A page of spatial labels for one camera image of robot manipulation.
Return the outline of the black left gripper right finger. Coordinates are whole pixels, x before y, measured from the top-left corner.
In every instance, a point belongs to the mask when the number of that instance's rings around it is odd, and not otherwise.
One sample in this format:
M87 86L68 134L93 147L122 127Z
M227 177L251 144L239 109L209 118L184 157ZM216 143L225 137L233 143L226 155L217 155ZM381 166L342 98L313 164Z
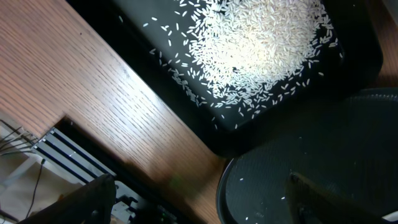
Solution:
M304 210L309 209L322 223L388 223L389 221L314 184L299 173L286 181L285 196L293 223L306 223Z

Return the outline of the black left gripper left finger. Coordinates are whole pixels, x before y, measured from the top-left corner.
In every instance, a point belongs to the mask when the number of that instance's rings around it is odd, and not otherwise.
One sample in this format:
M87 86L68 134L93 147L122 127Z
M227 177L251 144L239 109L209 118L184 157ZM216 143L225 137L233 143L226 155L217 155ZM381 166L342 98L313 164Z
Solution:
M20 224L110 224L116 201L114 177L103 174L62 200L32 215Z

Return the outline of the pile of white rice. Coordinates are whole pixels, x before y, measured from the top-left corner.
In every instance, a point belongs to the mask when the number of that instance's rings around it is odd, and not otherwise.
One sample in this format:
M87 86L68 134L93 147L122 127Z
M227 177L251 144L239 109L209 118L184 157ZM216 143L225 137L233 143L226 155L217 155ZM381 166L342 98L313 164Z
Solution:
M117 1L215 130L297 95L345 54L321 0Z

